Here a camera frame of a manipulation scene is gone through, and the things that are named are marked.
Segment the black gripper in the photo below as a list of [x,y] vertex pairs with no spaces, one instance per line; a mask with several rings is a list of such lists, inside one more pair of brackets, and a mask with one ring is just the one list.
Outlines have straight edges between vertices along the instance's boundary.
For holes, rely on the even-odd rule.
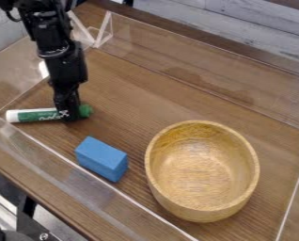
[[37,55],[46,64],[53,104],[60,119],[80,119],[79,85],[88,81],[88,70],[81,43],[76,40],[37,44]]

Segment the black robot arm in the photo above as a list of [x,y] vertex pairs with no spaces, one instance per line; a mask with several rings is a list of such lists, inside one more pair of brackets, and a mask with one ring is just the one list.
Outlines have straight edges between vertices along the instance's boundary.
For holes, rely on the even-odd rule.
[[81,119],[79,86],[88,81],[83,46],[72,38],[68,8],[60,0],[0,0],[0,9],[25,26],[44,60],[53,88],[53,105],[64,121]]

